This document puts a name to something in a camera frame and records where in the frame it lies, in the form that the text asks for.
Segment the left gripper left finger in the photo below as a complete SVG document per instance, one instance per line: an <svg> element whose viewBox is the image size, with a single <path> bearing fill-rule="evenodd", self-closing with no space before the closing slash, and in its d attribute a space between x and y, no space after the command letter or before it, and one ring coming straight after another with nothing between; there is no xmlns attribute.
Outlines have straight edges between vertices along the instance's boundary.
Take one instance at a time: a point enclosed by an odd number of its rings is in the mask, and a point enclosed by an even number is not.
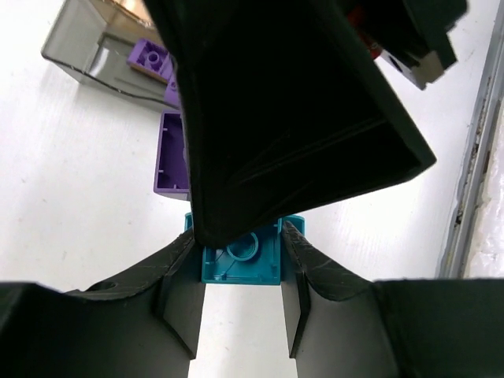
<svg viewBox="0 0 504 378"><path fill-rule="evenodd" d="M201 256L186 231L85 291L3 283L2 376L187 376L205 294Z"/></svg>

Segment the purple small lego brick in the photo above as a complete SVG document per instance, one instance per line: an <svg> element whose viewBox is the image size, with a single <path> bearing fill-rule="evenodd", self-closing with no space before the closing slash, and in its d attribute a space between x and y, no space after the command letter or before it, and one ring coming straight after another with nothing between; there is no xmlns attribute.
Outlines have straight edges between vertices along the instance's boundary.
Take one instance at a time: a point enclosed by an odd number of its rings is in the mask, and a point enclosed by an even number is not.
<svg viewBox="0 0 504 378"><path fill-rule="evenodd" d="M180 114L170 110L161 114L154 192L167 198L190 200L183 123Z"/></svg>

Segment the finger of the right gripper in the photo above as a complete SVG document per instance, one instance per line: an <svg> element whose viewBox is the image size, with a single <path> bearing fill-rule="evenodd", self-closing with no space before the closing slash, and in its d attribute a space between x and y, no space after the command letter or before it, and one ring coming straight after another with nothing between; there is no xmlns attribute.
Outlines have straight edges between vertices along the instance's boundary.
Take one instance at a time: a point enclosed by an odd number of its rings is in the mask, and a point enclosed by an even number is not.
<svg viewBox="0 0 504 378"><path fill-rule="evenodd" d="M334 1L148 1L176 62L195 238L406 182L435 155Z"/></svg>

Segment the purple printed lego brick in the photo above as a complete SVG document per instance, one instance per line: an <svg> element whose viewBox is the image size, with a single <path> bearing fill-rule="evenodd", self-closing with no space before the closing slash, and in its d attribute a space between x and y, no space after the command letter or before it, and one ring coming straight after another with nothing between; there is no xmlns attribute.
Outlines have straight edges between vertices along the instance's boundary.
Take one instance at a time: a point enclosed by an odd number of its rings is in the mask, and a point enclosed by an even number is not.
<svg viewBox="0 0 504 378"><path fill-rule="evenodd" d="M149 39L139 39L128 56L127 64L162 83L168 83L173 67L169 52Z"/></svg>

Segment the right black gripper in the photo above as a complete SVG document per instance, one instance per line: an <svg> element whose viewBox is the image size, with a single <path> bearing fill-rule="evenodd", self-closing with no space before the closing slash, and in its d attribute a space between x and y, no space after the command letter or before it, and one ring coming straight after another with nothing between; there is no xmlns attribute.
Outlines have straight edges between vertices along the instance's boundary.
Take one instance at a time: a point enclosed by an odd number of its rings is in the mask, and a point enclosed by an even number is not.
<svg viewBox="0 0 504 378"><path fill-rule="evenodd" d="M343 1L342 9L372 59L421 90L457 62L448 33L466 14L465 0Z"/></svg>

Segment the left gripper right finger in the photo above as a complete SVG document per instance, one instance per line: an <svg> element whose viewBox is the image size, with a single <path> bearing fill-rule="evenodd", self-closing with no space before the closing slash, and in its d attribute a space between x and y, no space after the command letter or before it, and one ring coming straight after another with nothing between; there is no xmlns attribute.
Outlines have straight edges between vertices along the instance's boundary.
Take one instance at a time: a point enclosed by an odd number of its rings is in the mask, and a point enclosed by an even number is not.
<svg viewBox="0 0 504 378"><path fill-rule="evenodd" d="M281 284L300 377L500 377L503 282L371 282L283 224Z"/></svg>

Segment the teal lego brick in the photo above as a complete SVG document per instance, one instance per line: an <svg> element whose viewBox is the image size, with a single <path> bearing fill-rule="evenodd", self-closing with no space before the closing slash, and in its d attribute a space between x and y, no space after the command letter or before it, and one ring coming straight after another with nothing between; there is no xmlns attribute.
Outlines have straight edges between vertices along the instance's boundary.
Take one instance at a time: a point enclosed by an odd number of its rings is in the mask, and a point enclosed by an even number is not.
<svg viewBox="0 0 504 378"><path fill-rule="evenodd" d="M283 223L291 222L305 232L305 218L299 215L275 220L254 230L224 248L204 247L202 275L204 284L277 286L281 281Z"/></svg>

